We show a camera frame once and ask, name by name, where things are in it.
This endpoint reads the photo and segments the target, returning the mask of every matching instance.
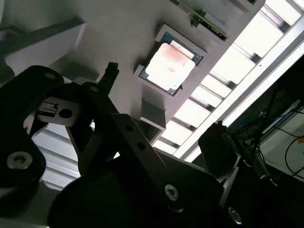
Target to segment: hole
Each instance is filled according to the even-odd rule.
[[[59,116],[64,119],[70,118],[72,116],[72,111],[67,108],[63,108],[59,111]]]
[[[18,164],[23,164],[23,163],[25,163],[25,161],[26,161],[26,158],[23,155],[17,155],[14,158],[14,162],[18,163]]]
[[[168,189],[170,195],[175,196],[175,191],[172,188]]]
[[[50,78],[50,79],[55,79],[56,78],[56,76],[51,74],[51,73],[45,73],[44,76],[47,77],[47,78]]]
[[[95,87],[95,86],[91,86],[90,89],[93,90],[94,92],[98,92],[99,91],[99,89],[97,87]]]
[[[146,146],[145,145],[143,145],[142,143],[137,143],[137,147],[139,148],[139,149],[141,149],[141,150],[144,150],[144,149],[146,149]]]
[[[133,128],[130,125],[126,125],[125,128],[130,132],[133,131]]]

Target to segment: screw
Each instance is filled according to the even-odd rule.
[[[165,192],[169,199],[171,199],[172,201],[177,201],[177,199],[179,198],[179,193],[177,192],[177,189],[171,184],[167,184],[165,186]]]
[[[55,79],[55,78],[56,78],[56,76],[53,75],[53,74],[51,74],[51,73],[45,73],[44,76],[45,76],[45,77],[48,77],[48,78],[50,78],[50,79]]]
[[[99,91],[99,89],[97,87],[95,87],[95,86],[91,86],[90,89],[93,90],[94,92],[98,92]]]
[[[7,166],[12,170],[25,170],[32,162],[32,155],[23,151],[11,153],[6,160]]]

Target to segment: gray panel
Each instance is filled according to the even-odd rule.
[[[110,92],[118,111],[139,119],[144,98],[166,110],[168,122],[264,5],[264,0],[257,0],[250,11],[243,12],[230,1],[184,2],[195,10],[203,9],[212,15],[227,28],[229,38],[214,46],[208,36],[191,26],[191,17],[169,0],[10,0],[4,10],[4,21],[21,29],[36,30],[73,15],[81,17],[87,22],[87,27],[79,48],[72,54],[73,61],[101,75],[109,61],[119,63],[120,74]],[[208,53],[173,98],[142,84],[133,75],[136,67],[155,47],[155,37],[162,24],[167,24]],[[157,138],[152,132],[148,134]]]
[[[68,144],[62,140],[58,140],[54,137],[48,136],[44,132],[34,137],[33,141],[37,146],[46,148],[50,151],[53,151],[54,153],[60,154],[74,161],[78,160],[73,145]]]
[[[42,177],[46,185],[62,189],[80,177],[78,158],[65,126],[50,123],[33,141],[47,161],[47,168]]]

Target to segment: bolt head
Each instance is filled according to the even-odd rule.
[[[23,151],[11,153],[6,160],[7,166],[12,170],[25,170],[32,162],[32,155]]]
[[[168,196],[168,198],[172,201],[177,201],[177,199],[179,198],[179,193],[177,189],[171,184],[167,184],[165,186],[165,193]]]

